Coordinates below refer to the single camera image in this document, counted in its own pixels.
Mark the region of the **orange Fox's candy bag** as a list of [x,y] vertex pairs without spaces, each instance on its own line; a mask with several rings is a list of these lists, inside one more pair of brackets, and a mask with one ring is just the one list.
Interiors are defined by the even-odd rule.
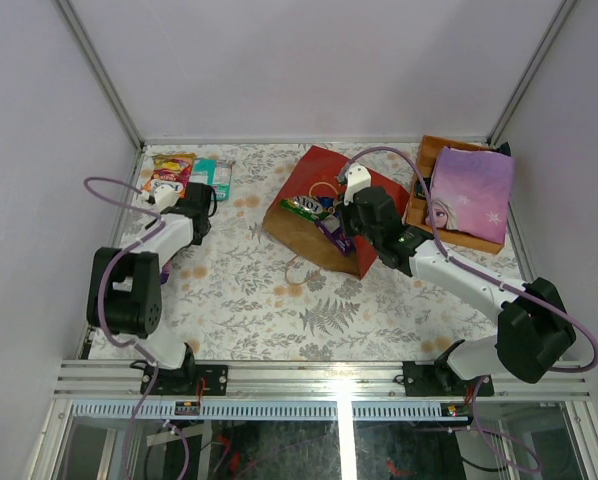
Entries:
[[172,187],[179,197],[183,198],[196,158],[194,153],[154,156],[152,174],[142,190],[153,193],[157,187],[166,185]]

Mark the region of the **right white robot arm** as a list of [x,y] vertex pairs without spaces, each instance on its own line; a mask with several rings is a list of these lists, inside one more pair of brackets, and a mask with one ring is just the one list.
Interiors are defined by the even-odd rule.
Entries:
[[402,223],[384,188],[347,189],[337,210],[345,233],[367,240],[384,265],[433,283],[495,322],[495,335],[456,341],[435,359],[432,377],[442,392],[457,394],[493,373],[535,384],[574,343],[552,283],[505,284],[486,268],[442,252],[431,233]]

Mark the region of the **teal snack packet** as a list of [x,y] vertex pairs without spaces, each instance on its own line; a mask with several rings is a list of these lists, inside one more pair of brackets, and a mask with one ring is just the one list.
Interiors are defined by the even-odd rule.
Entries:
[[190,181],[211,186],[217,200],[226,201],[230,197],[233,165],[233,161],[196,158]]

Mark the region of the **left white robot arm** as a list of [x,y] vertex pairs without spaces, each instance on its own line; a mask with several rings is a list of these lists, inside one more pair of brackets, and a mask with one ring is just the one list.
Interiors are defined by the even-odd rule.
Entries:
[[162,279],[176,254],[200,245],[209,233],[216,194],[194,182],[182,191],[169,185],[131,190],[142,203],[125,207],[151,221],[127,246],[95,252],[86,318],[113,346],[135,349],[151,373],[164,372],[163,382],[174,393],[187,394],[197,385],[198,371],[192,349],[163,319]]

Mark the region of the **red paper bag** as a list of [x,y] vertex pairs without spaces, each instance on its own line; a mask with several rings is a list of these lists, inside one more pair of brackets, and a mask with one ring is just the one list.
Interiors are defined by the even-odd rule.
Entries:
[[344,187],[336,181],[347,162],[343,155],[312,146],[301,157],[263,218],[263,229],[296,255],[318,267],[361,279],[377,254],[360,237],[351,240],[344,253],[318,227],[335,215]]

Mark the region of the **purple Fox's candy bag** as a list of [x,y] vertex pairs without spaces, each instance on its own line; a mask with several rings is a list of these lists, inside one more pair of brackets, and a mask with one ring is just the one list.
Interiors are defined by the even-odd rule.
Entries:
[[171,263],[167,262],[160,271],[160,284],[164,285],[167,283],[171,273]]

